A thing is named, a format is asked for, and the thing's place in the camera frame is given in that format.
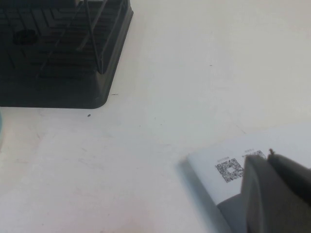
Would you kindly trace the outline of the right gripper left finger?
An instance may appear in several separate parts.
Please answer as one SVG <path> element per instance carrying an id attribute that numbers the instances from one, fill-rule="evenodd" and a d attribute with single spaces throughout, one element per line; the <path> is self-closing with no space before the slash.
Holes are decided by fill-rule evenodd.
<path id="1" fill-rule="evenodd" d="M 311 202 L 284 183 L 268 158 L 248 156 L 241 188 L 248 233 L 309 233 Z"/>

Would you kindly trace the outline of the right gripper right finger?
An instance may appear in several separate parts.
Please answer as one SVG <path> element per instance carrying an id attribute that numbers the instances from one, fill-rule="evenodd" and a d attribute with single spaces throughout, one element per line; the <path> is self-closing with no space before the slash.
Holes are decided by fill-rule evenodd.
<path id="1" fill-rule="evenodd" d="M 311 170 L 269 149 L 268 163 L 284 183 L 305 202 L 311 201 Z"/>

